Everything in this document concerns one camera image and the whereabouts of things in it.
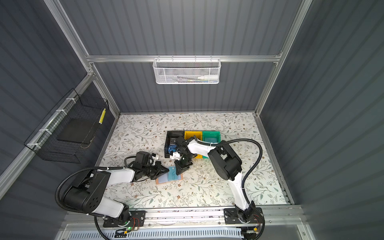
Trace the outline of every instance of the corrugated gray wall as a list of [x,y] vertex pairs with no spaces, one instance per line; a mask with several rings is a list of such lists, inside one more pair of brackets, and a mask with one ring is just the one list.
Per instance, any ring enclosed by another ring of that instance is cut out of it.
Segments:
[[91,55],[274,55],[300,0],[61,3]]
[[[0,1],[0,173],[23,142],[86,71],[43,1]],[[91,84],[84,94],[100,97]],[[114,121],[108,112],[82,164],[34,157],[0,200],[1,239],[53,239],[66,212],[53,198],[60,181],[94,165]]]
[[157,84],[151,63],[96,63],[121,112],[255,110],[273,63],[222,63],[219,84]]
[[[276,55],[300,0],[62,1],[90,55]],[[121,112],[254,110],[272,63],[223,63],[218,85],[158,85],[151,64],[97,63]]]
[[384,1],[312,6],[261,118],[317,239],[382,239]]

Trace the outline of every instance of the floral patterned surface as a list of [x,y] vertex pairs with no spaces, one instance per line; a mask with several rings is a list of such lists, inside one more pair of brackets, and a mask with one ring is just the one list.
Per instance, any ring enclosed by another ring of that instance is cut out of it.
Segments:
[[[122,166],[127,156],[138,151],[157,153],[164,166],[168,130],[220,131],[222,140],[251,138],[263,147],[263,157],[247,178],[246,188],[256,205],[286,204],[252,113],[138,114],[121,115],[100,166]],[[243,161],[243,174],[258,157],[252,143],[231,144]],[[209,159],[193,159],[183,180],[156,184],[154,180],[107,187],[105,196],[124,202],[130,208],[230,206],[234,198]]]

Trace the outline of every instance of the white mesh basket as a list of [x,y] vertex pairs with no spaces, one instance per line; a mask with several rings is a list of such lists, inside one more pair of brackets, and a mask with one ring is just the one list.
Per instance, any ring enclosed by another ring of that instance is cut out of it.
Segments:
[[217,84],[220,68],[220,59],[205,62],[153,61],[158,84]]

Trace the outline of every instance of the black wire basket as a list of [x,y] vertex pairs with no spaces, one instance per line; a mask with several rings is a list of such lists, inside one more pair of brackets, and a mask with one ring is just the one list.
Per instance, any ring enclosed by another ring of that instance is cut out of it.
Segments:
[[45,129],[37,131],[40,137],[31,142],[30,136],[24,145],[43,160],[80,163],[108,109],[106,99],[76,94]]

